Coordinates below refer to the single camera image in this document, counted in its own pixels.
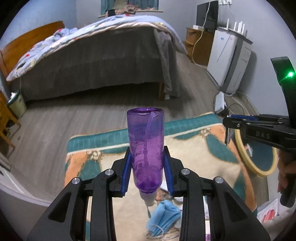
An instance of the bed leg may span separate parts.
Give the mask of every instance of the bed leg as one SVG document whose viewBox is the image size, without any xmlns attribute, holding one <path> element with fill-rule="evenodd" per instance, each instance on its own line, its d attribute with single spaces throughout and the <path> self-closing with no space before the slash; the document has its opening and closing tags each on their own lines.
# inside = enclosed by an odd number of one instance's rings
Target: bed leg
<svg viewBox="0 0 296 241">
<path fill-rule="evenodd" d="M 158 91 L 158 98 L 159 100 L 164 100 L 165 99 L 165 83 L 164 82 L 159 82 L 159 91 Z"/>
</svg>

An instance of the trash can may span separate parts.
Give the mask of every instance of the trash can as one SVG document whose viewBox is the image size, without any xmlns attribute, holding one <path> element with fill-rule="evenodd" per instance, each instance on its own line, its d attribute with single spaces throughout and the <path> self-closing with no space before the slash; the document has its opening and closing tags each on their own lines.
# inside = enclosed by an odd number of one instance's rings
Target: trash can
<svg viewBox="0 0 296 241">
<path fill-rule="evenodd" d="M 27 106 L 24 102 L 22 94 L 19 91 L 11 93 L 11 97 L 7 103 L 7 106 L 11 109 L 11 111 L 16 115 L 18 119 L 21 118 L 27 110 Z"/>
</svg>

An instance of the person's hand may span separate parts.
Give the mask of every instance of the person's hand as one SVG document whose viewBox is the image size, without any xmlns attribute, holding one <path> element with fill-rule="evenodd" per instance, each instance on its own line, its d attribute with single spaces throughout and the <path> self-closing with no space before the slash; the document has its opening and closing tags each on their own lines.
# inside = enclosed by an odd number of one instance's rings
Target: person's hand
<svg viewBox="0 0 296 241">
<path fill-rule="evenodd" d="M 278 192 L 281 192 L 288 186 L 288 180 L 286 178 L 286 174 L 288 174 L 288 173 L 296 174 L 295 154 L 280 150 L 279 151 L 278 169 L 279 169 Z"/>
</svg>

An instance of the teal rug border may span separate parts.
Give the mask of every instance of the teal rug border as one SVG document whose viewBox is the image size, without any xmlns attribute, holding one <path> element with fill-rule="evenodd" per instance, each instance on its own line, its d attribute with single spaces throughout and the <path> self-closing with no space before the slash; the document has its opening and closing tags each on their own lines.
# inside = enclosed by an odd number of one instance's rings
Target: teal rug border
<svg viewBox="0 0 296 241">
<path fill-rule="evenodd" d="M 221 123 L 221 121 L 214 113 L 190 119 L 175 120 L 165 123 L 165 136 L 217 123 Z M 91 135 L 74 136 L 68 142 L 67 153 L 84 149 L 120 145 L 123 143 L 128 143 L 127 129 Z"/>
</svg>

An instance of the television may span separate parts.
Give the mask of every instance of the television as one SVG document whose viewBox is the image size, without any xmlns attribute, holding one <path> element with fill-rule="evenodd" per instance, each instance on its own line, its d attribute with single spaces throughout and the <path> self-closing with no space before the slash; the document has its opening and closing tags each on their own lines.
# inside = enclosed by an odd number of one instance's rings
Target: television
<svg viewBox="0 0 296 241">
<path fill-rule="evenodd" d="M 205 16 L 206 16 L 209 4 L 210 4 L 210 9 L 207 14 L 207 20 L 205 22 Z M 212 1 L 210 3 L 208 2 L 208 3 L 198 5 L 197 15 L 196 15 L 196 25 L 203 26 L 205 22 L 205 31 L 214 34 L 218 24 L 218 10 L 219 10 L 218 1 Z"/>
</svg>

